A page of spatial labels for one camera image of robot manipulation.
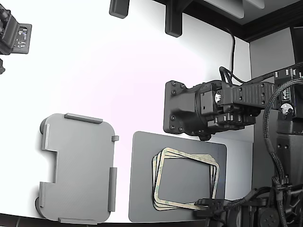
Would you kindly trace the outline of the black plate gripper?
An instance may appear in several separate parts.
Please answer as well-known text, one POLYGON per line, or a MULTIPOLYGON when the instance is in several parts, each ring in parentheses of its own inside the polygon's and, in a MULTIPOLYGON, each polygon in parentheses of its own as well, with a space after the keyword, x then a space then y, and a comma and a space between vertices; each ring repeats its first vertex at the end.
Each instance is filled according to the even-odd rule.
POLYGON ((200 94, 205 83, 187 88, 175 80, 165 84, 163 130, 170 134, 185 133, 200 140, 210 140, 212 133, 201 115, 200 94))

